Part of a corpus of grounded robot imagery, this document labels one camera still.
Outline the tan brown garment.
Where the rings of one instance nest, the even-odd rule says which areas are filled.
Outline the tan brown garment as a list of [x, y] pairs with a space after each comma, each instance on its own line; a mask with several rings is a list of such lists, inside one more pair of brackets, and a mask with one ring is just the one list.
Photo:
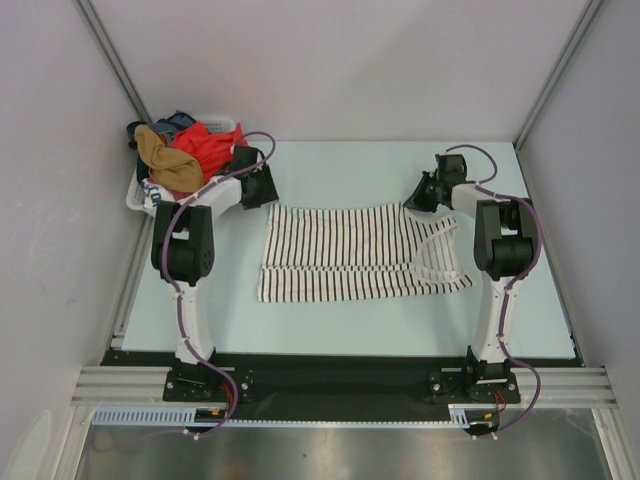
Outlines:
[[167, 146], [148, 125], [138, 125], [133, 140], [141, 161], [148, 167], [149, 176], [156, 184], [188, 194], [204, 186], [199, 162], [190, 154]]

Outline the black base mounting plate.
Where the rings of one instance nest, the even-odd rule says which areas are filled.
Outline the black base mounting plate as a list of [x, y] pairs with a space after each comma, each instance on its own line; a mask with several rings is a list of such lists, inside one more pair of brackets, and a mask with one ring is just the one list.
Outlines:
[[229, 407], [241, 421], [386, 423], [442, 420], [454, 404], [496, 412], [526, 403], [529, 370], [513, 365], [494, 383], [462, 357], [222, 354], [212, 368], [167, 352], [108, 351], [100, 366], [153, 398], [202, 405], [208, 418]]

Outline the right aluminium corner post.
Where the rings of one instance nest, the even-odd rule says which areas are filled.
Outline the right aluminium corner post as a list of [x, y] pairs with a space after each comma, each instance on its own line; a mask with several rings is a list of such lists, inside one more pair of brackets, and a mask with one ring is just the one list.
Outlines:
[[522, 150], [541, 119], [556, 89], [568, 72], [574, 57], [577, 55], [583, 42], [590, 33], [592, 26], [596, 22], [597, 17], [606, 5], [607, 1], [605, 0], [589, 0], [585, 3], [558, 57], [554, 61], [549, 74], [546, 76], [541, 90], [536, 96], [531, 108], [528, 110], [515, 136], [513, 147], [516, 153]]

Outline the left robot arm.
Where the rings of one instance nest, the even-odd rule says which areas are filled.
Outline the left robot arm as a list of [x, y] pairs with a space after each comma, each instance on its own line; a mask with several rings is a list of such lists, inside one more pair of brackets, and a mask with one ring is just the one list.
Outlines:
[[253, 209], [278, 199], [267, 165], [271, 151], [235, 145], [231, 154], [221, 174], [200, 190], [156, 206], [151, 264], [171, 291], [179, 334], [175, 356], [183, 363], [204, 363], [215, 350], [200, 292], [214, 266], [215, 220], [237, 205]]

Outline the red garment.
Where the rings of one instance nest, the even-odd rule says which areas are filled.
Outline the red garment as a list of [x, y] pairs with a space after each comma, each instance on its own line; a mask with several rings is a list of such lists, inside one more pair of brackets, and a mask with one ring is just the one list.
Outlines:
[[180, 193], [191, 194], [204, 185], [221, 170], [226, 170], [232, 161], [232, 146], [239, 142], [247, 146], [243, 127], [238, 123], [233, 129], [222, 133], [211, 133], [201, 121], [196, 121], [186, 130], [179, 132], [171, 146], [193, 157], [202, 173], [202, 179], [197, 183], [191, 181], [187, 187], [181, 187]]

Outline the aluminium frame rail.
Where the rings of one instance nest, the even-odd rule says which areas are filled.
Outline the aluminium frame rail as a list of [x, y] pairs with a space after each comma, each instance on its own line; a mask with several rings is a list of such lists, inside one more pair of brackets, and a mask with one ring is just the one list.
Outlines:
[[[81, 370], [73, 406], [160, 406], [167, 367], [88, 366]], [[537, 408], [605, 409], [617, 402], [604, 368], [541, 368]]]

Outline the aluminium corner post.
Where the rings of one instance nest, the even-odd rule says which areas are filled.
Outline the aluminium corner post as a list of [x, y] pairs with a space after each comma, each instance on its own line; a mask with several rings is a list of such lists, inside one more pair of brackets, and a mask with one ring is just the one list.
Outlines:
[[549, 74], [546, 76], [541, 90], [536, 96], [531, 108], [528, 110], [515, 136], [513, 147], [516, 153], [522, 150], [541, 119], [556, 89], [568, 72], [574, 57], [577, 55], [583, 42], [590, 33], [592, 26], [596, 22], [597, 17], [606, 5], [607, 1], [605, 0], [589, 0], [585, 3], [558, 57], [554, 61]]
[[143, 98], [94, 3], [90, 0], [74, 0], [73, 4], [95, 41], [99, 52], [116, 78], [129, 105], [140, 120], [150, 121], [151, 116]]

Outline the white plastic laundry basket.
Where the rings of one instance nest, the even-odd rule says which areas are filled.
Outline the white plastic laundry basket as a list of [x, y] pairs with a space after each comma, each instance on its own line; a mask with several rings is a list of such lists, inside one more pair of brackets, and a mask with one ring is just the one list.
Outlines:
[[[209, 116], [201, 119], [201, 122], [203, 123], [207, 131], [211, 134], [233, 132], [236, 128], [236, 122], [233, 119], [230, 119], [227, 117]], [[128, 186], [128, 190], [125, 196], [125, 204], [132, 211], [142, 212], [150, 216], [149, 214], [143, 211], [143, 206], [142, 206], [143, 192], [140, 186], [141, 182], [138, 181], [137, 168], [134, 168], [134, 171]]]

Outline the left aluminium corner post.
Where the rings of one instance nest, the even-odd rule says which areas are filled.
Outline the left aluminium corner post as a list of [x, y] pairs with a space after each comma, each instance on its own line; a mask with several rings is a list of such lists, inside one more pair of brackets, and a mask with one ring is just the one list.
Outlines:
[[129, 105], [140, 120], [150, 121], [151, 116], [143, 98], [94, 3], [90, 0], [74, 0], [73, 4], [95, 41], [99, 52], [116, 78]]

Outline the black white striped tank top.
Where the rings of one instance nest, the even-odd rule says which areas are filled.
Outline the black white striped tank top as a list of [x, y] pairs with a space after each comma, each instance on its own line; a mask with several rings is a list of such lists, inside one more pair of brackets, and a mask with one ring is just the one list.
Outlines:
[[276, 204], [258, 299], [319, 303], [451, 294], [472, 287], [455, 252], [457, 221], [399, 203], [360, 209]]

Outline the dark blue garment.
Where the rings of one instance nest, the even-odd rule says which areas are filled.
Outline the dark blue garment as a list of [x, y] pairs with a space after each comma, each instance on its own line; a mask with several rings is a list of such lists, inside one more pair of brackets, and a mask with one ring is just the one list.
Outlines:
[[177, 133], [190, 128], [196, 123], [196, 119], [188, 113], [177, 111], [167, 118], [161, 118], [151, 122], [148, 126], [159, 135], [168, 134], [175, 136]]

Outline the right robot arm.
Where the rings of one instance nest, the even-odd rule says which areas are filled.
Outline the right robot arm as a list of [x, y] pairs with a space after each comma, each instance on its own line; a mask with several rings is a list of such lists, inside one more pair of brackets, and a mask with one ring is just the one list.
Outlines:
[[[483, 154], [491, 163], [492, 174], [483, 180], [469, 180], [460, 149]], [[486, 150], [461, 144], [448, 148], [435, 159], [436, 169], [422, 173], [404, 206], [429, 213], [445, 206], [474, 221], [473, 257], [482, 273], [482, 298], [470, 351], [479, 364], [502, 364], [511, 359], [508, 341], [519, 284], [541, 255], [539, 219], [530, 200], [485, 187], [498, 173], [496, 161]]]

